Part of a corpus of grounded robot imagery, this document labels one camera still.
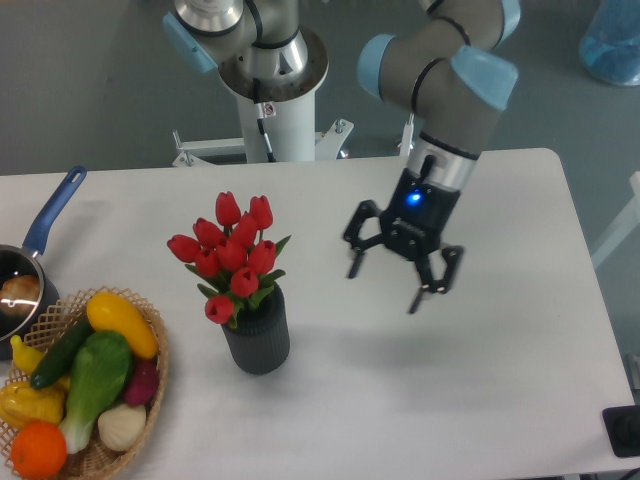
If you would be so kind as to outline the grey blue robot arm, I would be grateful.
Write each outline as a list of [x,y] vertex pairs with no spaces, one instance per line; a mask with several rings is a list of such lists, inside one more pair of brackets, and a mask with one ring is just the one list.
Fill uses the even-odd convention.
[[[343,235],[355,265],[376,245],[412,262],[418,298],[447,292],[463,257],[441,235],[516,84],[516,67],[493,49],[521,12],[516,1],[425,1],[422,9],[428,21],[415,34],[377,35],[360,53],[361,88],[422,129],[404,135],[407,165],[388,206],[362,202]],[[234,94],[249,162],[319,157],[315,93],[328,58],[297,2],[178,1],[162,23],[187,64],[217,71]]]

